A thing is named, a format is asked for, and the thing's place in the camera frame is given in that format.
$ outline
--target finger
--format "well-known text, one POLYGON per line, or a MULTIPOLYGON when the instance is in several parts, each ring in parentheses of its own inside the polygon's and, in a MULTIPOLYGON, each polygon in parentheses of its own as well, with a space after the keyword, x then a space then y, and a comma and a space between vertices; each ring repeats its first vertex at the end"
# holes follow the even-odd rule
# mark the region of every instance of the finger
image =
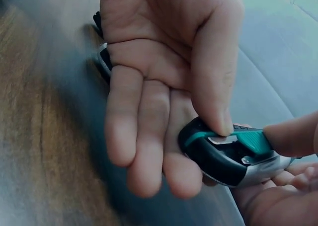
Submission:
POLYGON ((192 107, 189 94, 172 90, 170 96, 170 118, 165 138, 163 172, 171 192, 178 198, 186 199, 200 192, 202 173, 195 162, 181 153, 177 136, 187 123, 197 117, 197 114, 192 107))
POLYGON ((295 176, 292 173, 284 170, 283 172, 275 176, 272 180, 277 186, 284 186, 287 185, 294 178, 295 176))
POLYGON ((318 112, 264 128, 273 148, 282 155, 302 157, 318 153, 318 112))
POLYGON ((211 129, 223 136, 233 131, 228 106, 242 19, 241 1, 226 0, 201 25, 192 51, 194 108, 211 129))
POLYGON ((136 153, 137 113, 143 76, 133 68, 115 66, 107 99, 105 135, 109 159, 126 167, 136 153))
POLYGON ((304 173, 308 167, 318 168, 318 162, 306 162, 290 165, 286 170, 293 175, 304 173))
POLYGON ((165 44, 137 39, 111 44, 107 49, 114 64, 138 67, 147 79, 160 80, 173 88, 190 88, 189 64, 165 44))
POLYGON ((161 187, 168 119, 169 88, 156 80, 145 81, 138 112, 136 157, 128 169, 128 187, 139 197, 152 197, 161 187))

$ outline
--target knuckle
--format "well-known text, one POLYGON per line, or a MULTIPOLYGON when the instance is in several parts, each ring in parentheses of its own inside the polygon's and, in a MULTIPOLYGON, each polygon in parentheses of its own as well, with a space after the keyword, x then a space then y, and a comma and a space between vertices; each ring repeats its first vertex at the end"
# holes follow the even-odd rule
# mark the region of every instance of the knuckle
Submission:
POLYGON ((235 79, 235 71, 230 70, 223 75, 223 84, 232 87, 235 79))

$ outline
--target wood grain surface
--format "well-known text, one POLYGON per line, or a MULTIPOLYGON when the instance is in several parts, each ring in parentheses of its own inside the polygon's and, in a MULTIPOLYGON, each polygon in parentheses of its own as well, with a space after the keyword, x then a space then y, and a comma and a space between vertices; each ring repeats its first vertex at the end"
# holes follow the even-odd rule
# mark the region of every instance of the wood grain surface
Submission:
POLYGON ((134 197, 107 159, 99 0, 0 0, 0 226, 241 225, 223 187, 134 197))

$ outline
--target fingernail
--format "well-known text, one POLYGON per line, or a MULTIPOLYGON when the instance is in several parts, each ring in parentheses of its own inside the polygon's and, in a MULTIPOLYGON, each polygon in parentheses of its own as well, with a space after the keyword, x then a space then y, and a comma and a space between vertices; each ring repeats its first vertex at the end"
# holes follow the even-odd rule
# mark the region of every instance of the fingernail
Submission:
POLYGON ((233 123, 230 114, 230 110, 227 108, 223 113, 223 131, 226 135, 229 135, 233 132, 233 123))

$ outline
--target palm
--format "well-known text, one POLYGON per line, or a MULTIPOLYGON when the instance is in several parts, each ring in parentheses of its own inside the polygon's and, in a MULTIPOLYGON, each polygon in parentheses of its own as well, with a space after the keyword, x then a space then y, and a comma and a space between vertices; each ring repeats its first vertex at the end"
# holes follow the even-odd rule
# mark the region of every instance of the palm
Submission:
MULTIPOLYGON (((114 66, 105 124, 107 150, 113 163, 128 167, 128 186, 138 196, 150 197, 160 189, 162 171, 177 197, 193 197, 201 189, 202 173, 180 154, 176 139, 182 126, 196 117, 190 93, 192 101, 201 90, 205 93, 201 82, 212 81, 224 91, 209 89, 209 94, 215 91, 215 106, 194 100, 197 109, 218 112, 222 105, 217 102, 228 102, 243 12, 237 12, 237 5, 233 8, 232 0, 223 5, 225 10, 215 11, 223 1, 101 0, 102 29, 114 66), (211 52, 217 56, 217 68, 207 69, 211 52), (207 79, 197 71, 202 68, 225 77, 207 79)), ((224 116, 212 117, 218 118, 212 120, 216 128, 224 129, 218 126, 224 116)))
POLYGON ((234 190, 247 225, 318 225, 308 207, 318 197, 317 172, 318 163, 296 164, 265 184, 234 190))
POLYGON ((115 164, 130 165, 128 185, 142 197, 159 190, 162 170, 176 196, 191 197, 201 188, 198 166, 180 154, 176 142, 180 126, 196 117, 185 91, 190 90, 192 42, 209 10, 186 13, 182 6, 188 1, 101 0, 102 27, 114 65, 108 154, 115 164), (125 122, 121 132, 127 142, 116 138, 115 121, 125 122))

